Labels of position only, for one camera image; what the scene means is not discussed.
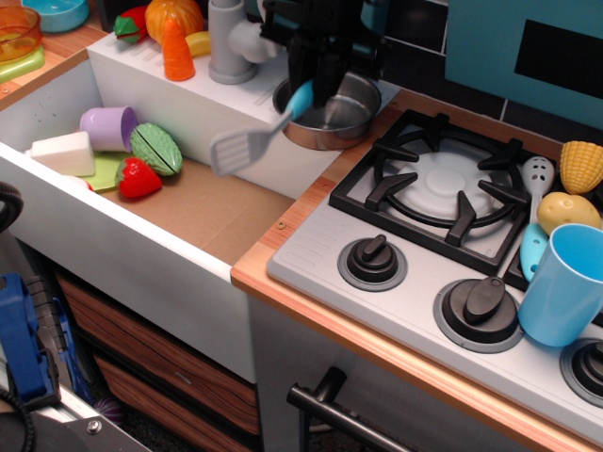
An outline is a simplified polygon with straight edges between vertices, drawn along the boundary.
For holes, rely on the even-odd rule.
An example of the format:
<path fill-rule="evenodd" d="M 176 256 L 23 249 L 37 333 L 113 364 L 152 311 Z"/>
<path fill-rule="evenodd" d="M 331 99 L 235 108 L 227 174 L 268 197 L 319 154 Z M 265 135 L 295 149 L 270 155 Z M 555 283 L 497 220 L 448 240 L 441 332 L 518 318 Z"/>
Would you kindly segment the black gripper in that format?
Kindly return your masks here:
<path fill-rule="evenodd" d="M 335 96 L 351 61 L 376 61 L 384 38 L 362 20 L 367 1 L 263 1 L 261 36 L 288 53 L 288 81 L 295 93 L 314 78 L 314 108 Z"/>

